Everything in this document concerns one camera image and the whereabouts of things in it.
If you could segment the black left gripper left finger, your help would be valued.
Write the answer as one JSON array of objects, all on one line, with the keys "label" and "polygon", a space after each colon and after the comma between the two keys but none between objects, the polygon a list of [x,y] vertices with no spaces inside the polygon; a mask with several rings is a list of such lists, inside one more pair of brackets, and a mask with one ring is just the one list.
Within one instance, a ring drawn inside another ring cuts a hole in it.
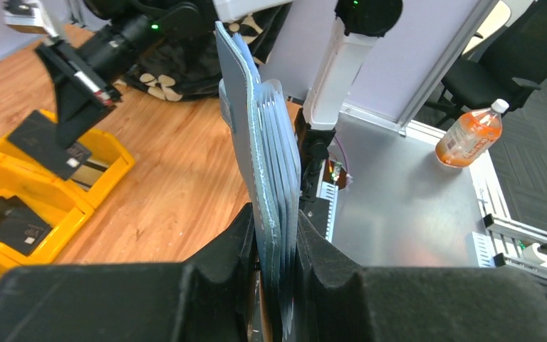
[{"label": "black left gripper left finger", "polygon": [[20,266],[0,278],[0,341],[246,341],[254,216],[174,263]]}]

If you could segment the black VIP credit card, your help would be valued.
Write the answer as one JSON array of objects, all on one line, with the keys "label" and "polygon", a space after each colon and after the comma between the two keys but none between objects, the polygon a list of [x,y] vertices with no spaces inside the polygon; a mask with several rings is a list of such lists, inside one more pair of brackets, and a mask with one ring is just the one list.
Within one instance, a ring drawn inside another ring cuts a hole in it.
[{"label": "black VIP credit card", "polygon": [[54,122],[34,110],[6,139],[55,176],[68,180],[90,159],[92,152],[79,142],[61,147],[56,128]]}]

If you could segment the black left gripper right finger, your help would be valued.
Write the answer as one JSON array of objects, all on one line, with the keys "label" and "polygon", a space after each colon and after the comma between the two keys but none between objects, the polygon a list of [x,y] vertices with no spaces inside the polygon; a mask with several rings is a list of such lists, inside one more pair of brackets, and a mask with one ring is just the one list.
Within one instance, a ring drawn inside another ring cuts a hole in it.
[{"label": "black left gripper right finger", "polygon": [[547,341],[547,294],[510,269],[365,267],[298,216],[298,341]]}]

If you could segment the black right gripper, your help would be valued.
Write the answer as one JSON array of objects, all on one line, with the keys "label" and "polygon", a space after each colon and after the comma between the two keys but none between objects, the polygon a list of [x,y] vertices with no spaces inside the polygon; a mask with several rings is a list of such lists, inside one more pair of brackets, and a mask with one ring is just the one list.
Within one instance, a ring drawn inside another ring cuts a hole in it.
[{"label": "black right gripper", "polygon": [[69,147],[116,109],[121,94],[113,82],[142,56],[170,38],[208,29],[207,1],[84,1],[109,23],[74,48],[41,43],[35,52],[53,84],[56,142]]}]

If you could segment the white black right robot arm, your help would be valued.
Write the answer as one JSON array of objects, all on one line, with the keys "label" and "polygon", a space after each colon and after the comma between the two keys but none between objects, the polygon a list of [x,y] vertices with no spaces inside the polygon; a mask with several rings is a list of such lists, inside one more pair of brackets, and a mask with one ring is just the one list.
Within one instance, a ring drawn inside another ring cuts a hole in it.
[{"label": "white black right robot arm", "polygon": [[[46,35],[36,49],[53,81],[57,123],[47,140],[53,154],[67,166],[77,168],[81,158],[78,139],[110,114],[120,101],[113,82],[132,64],[161,43],[165,37],[190,38],[213,31],[223,73],[223,98],[230,123],[245,123],[242,141],[235,145],[241,174],[249,192],[265,191],[269,186],[266,168],[261,164],[265,145],[257,112],[272,108],[272,102],[256,98],[266,92],[248,46],[239,36],[224,30],[226,20],[252,11],[268,9],[272,1],[173,1],[151,6],[142,1],[89,1],[98,17],[111,20],[80,48],[72,47],[63,28],[42,1],[22,1],[19,10],[32,26]],[[339,1],[335,8],[335,30],[330,38],[304,112],[315,130],[331,130],[338,120],[341,103],[357,76],[365,57],[377,39],[398,21],[401,1]]]}]

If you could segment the blue leather card holder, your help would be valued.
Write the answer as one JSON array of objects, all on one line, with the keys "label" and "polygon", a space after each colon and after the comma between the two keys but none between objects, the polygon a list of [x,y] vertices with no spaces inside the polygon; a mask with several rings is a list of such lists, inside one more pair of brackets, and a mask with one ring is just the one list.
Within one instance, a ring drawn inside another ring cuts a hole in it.
[{"label": "blue leather card holder", "polygon": [[281,82],[263,81],[248,45],[215,23],[222,117],[253,205],[262,319],[273,341],[292,332],[301,162]]}]

